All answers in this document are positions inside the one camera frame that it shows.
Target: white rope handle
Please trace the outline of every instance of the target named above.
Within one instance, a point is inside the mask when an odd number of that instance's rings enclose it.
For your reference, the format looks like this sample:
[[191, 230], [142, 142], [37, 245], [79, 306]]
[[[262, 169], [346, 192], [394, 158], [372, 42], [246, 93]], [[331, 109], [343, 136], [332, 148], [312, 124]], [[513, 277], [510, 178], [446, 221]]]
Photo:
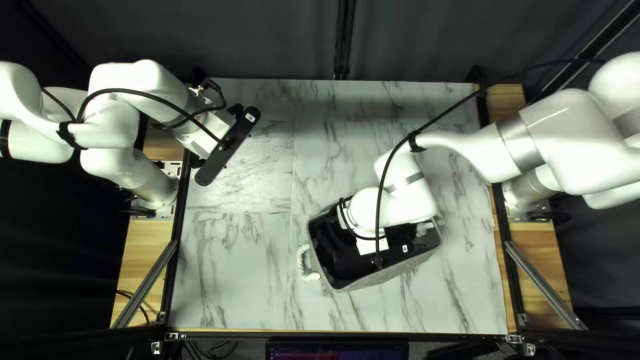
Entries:
[[318, 272], [307, 273], [307, 271], [305, 271], [304, 255], [309, 248], [310, 248], [309, 243], [306, 243], [302, 245], [300, 249], [298, 249], [298, 275], [300, 275], [300, 277], [304, 281], [314, 281], [314, 280], [320, 279], [320, 273]]

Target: black curtain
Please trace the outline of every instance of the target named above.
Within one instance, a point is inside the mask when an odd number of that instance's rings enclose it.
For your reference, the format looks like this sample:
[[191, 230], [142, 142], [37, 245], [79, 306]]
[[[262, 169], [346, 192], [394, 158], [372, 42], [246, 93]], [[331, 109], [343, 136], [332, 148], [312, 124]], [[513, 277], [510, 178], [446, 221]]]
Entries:
[[[0, 0], [0, 33], [0, 60], [43, 86], [86, 88], [90, 67], [28, 2]], [[77, 155], [61, 165], [0, 158], [0, 189], [3, 339], [109, 327], [126, 194], [83, 172]]]

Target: marble tabletop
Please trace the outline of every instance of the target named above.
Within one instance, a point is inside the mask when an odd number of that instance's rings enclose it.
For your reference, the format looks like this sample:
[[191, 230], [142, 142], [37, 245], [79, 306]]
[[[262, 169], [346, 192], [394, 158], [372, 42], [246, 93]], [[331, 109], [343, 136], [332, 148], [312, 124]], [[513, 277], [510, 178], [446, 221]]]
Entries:
[[[445, 149], [417, 155], [445, 222], [429, 260], [348, 293], [302, 281], [295, 263], [307, 220], [376, 186], [374, 160], [470, 84], [215, 80], [229, 104], [256, 106], [262, 118], [212, 185], [191, 175], [171, 326], [507, 332], [487, 182]], [[478, 130], [475, 102], [429, 129]]]

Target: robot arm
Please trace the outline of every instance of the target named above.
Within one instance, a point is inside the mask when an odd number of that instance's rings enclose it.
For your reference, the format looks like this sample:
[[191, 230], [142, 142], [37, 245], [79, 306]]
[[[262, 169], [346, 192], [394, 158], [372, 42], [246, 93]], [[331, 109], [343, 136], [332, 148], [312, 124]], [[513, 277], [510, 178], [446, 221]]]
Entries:
[[[639, 100], [640, 53], [630, 53], [605, 64], [588, 92], [563, 90], [476, 133], [430, 131], [417, 135], [415, 144], [456, 151], [490, 182], [516, 178], [510, 182], [511, 188], [525, 189], [517, 195], [526, 195], [529, 201], [566, 191], [583, 195], [594, 208], [606, 208], [640, 198], [640, 147], [634, 146], [634, 139], [624, 139], [612, 121], [637, 113]], [[637, 123], [640, 129], [640, 117]], [[388, 155], [376, 162], [379, 178]], [[380, 227], [400, 221], [420, 222], [436, 215], [424, 177], [417, 176], [421, 180], [416, 181], [424, 186], [408, 180], [412, 171], [405, 170], [411, 156], [406, 142], [389, 164]], [[348, 224], [341, 221], [341, 225], [359, 235], [372, 234], [375, 205], [375, 191], [358, 192], [346, 209]]]
[[[136, 63], [107, 63], [94, 68], [89, 92], [107, 88], [126, 88], [152, 94], [169, 101], [188, 113], [211, 103], [191, 93], [175, 76], [152, 60]], [[66, 88], [50, 88], [51, 93], [72, 113], [79, 111], [86, 92]], [[0, 119], [8, 146], [2, 157], [62, 163], [73, 148], [58, 134], [60, 123], [69, 121], [66, 113], [48, 97], [27, 68], [0, 62]], [[146, 97], [131, 94], [102, 94], [91, 100], [84, 112], [83, 123], [69, 123], [68, 132], [80, 147], [82, 167], [95, 176], [109, 179], [143, 199], [149, 208], [168, 206], [177, 194], [177, 180], [155, 166], [144, 154], [133, 148], [137, 137], [138, 111], [167, 124], [176, 138], [201, 158], [208, 158], [218, 142], [175, 110]], [[235, 119], [222, 120], [205, 112], [198, 120], [215, 136], [223, 138]]]

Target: monitor screen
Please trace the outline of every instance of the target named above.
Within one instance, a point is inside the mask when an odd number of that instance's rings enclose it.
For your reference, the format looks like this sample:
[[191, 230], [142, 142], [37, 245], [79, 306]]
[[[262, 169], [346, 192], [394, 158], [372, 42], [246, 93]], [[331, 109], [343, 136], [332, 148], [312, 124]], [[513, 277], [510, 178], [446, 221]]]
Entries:
[[409, 344], [268, 342], [267, 360], [407, 360]]

